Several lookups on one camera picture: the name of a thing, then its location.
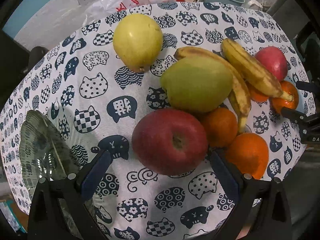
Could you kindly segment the large red apple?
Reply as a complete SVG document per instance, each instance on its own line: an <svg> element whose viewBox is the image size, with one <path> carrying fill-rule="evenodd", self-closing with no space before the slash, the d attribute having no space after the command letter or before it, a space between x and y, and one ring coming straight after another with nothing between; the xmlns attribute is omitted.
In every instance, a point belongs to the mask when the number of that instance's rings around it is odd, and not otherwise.
<svg viewBox="0 0 320 240"><path fill-rule="evenodd" d="M158 174L175 176L195 169L208 151L202 124L193 115L159 109L146 115L132 133L139 161Z"/></svg>

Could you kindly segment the yellow pear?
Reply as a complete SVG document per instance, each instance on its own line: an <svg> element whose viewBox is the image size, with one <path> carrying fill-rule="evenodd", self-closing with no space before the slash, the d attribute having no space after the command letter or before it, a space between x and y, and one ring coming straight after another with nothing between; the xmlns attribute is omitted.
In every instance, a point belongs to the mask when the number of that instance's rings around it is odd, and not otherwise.
<svg viewBox="0 0 320 240"><path fill-rule="evenodd" d="M149 71L162 44L162 30L148 15L127 15L114 31L114 51L125 66L136 73Z"/></svg>

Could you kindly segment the orange under banana tip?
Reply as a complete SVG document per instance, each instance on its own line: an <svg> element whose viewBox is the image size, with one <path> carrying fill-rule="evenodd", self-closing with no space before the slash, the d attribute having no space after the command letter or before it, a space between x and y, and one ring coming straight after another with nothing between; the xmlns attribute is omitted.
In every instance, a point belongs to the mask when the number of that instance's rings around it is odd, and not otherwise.
<svg viewBox="0 0 320 240"><path fill-rule="evenodd" d="M271 98L271 106L276 113L281 114L282 108L296 110L299 104L299 95L296 87L289 81L280 82L283 94L280 98Z"/></svg>

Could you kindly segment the white plastic shopping bag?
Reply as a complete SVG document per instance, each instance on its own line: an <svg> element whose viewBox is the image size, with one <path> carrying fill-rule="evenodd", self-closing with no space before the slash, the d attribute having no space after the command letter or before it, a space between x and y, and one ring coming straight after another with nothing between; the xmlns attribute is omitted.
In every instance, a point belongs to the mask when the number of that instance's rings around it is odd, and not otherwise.
<svg viewBox="0 0 320 240"><path fill-rule="evenodd" d="M85 10L86 19L99 20L115 12L141 5L142 0L98 0Z"/></svg>

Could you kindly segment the large orange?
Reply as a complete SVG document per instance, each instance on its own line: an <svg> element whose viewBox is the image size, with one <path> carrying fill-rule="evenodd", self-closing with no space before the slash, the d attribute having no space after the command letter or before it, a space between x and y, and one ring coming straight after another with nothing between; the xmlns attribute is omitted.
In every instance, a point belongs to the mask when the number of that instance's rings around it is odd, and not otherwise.
<svg viewBox="0 0 320 240"><path fill-rule="evenodd" d="M224 157L241 173L249 173L254 179L261 179L268 165L268 145L255 133L237 136L225 150Z"/></svg>

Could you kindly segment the orange beside apple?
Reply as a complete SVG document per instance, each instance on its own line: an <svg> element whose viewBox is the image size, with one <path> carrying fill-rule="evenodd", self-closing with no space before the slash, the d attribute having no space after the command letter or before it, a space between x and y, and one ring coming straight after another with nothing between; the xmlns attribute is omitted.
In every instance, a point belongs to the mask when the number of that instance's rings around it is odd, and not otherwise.
<svg viewBox="0 0 320 240"><path fill-rule="evenodd" d="M219 107L205 114L200 119L200 123L206 131L208 143L212 148L227 147L238 133L235 115L224 107Z"/></svg>

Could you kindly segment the cat pattern tablecloth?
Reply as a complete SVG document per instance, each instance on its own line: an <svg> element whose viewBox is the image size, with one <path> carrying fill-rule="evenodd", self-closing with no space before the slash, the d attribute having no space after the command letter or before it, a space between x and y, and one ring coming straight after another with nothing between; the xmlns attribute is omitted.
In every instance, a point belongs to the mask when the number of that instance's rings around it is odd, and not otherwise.
<svg viewBox="0 0 320 240"><path fill-rule="evenodd" d="M163 32L163 47L146 73L134 73L113 49L124 17L142 14ZM101 150L111 165L92 202L98 223L112 239L188 239L210 232L234 203L207 159L173 176L143 165L132 150L132 133L146 119L159 137L178 119L153 112L170 107L160 83L178 48L221 52L231 38L250 54L275 46L284 54L287 81L308 76L291 42L264 12L223 3L143 5L110 15L72 33L26 75L1 112L1 156L12 195L28 213L38 179L66 176Z"/></svg>

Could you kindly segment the green pear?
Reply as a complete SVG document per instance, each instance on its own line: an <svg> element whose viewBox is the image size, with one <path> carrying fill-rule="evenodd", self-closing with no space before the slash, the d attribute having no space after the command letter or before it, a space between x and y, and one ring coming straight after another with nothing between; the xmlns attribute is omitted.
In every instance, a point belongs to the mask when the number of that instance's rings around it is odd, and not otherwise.
<svg viewBox="0 0 320 240"><path fill-rule="evenodd" d="M185 57L169 67L160 78L169 103L191 113L216 109L230 94L231 71L222 63L204 56Z"/></svg>

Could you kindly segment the spotted banana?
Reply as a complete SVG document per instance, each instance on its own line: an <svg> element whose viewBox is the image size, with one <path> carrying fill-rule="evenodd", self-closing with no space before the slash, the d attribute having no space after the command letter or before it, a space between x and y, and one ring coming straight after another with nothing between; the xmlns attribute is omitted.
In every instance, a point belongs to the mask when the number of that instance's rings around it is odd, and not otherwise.
<svg viewBox="0 0 320 240"><path fill-rule="evenodd" d="M221 48L230 64L253 87L272 98L280 98L283 94L280 82L255 57L249 54L234 40L225 38Z"/></svg>
<svg viewBox="0 0 320 240"><path fill-rule="evenodd" d="M228 100L238 116L238 133L242 134L246 129L246 122L249 116L251 106L251 97L247 85L239 72L223 57L208 51L206 49L186 46L178 48L174 54L175 59L180 60L190 56L206 56L210 57L227 67L233 77L232 91L228 96Z"/></svg>

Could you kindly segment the green glass leaf plate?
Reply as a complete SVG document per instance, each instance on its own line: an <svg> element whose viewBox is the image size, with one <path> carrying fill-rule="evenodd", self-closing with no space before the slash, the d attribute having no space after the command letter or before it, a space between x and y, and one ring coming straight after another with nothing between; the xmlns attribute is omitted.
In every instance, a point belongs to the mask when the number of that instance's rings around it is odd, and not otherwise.
<svg viewBox="0 0 320 240"><path fill-rule="evenodd" d="M40 178L60 180L70 173L79 172L79 167L71 158L71 149L41 112L28 111L20 135L22 178L30 198Z"/></svg>

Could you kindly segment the small orange behind banana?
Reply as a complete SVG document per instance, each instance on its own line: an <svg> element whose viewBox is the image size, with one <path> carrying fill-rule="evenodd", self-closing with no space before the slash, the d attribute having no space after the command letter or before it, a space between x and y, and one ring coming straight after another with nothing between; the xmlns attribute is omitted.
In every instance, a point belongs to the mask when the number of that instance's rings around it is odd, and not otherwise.
<svg viewBox="0 0 320 240"><path fill-rule="evenodd" d="M264 95L262 92L253 87L250 83L246 83L247 88L249 90L251 99L255 102L265 102L268 100L268 96Z"/></svg>

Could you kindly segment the small red apple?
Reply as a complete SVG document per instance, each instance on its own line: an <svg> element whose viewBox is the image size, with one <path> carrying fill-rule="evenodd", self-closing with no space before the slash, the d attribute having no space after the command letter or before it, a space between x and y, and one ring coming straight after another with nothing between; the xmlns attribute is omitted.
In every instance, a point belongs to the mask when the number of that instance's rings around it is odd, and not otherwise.
<svg viewBox="0 0 320 240"><path fill-rule="evenodd" d="M287 76L287 60L281 50L274 46L259 50L254 56L278 81L283 81Z"/></svg>

